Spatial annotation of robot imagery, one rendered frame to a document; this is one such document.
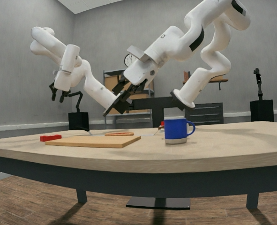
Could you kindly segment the blue ceramic mug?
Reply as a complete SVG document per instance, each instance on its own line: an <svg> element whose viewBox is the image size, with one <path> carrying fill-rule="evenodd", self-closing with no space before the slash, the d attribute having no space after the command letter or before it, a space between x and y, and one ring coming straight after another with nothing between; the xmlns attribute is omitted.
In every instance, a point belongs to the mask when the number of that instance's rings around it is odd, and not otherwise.
<svg viewBox="0 0 277 225"><path fill-rule="evenodd" d="M193 131L187 134L187 123L192 124ZM194 123L187 121L186 118L164 119L165 143L183 144L187 142L187 136L195 131Z"/></svg>

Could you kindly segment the light wooden cutting board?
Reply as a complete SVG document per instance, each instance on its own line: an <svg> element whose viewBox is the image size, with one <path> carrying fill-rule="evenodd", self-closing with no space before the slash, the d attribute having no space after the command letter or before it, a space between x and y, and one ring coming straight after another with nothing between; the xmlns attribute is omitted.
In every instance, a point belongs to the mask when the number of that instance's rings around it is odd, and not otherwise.
<svg viewBox="0 0 277 225"><path fill-rule="evenodd" d="M141 136L73 136L57 140L46 141L46 145L123 148L141 139Z"/></svg>

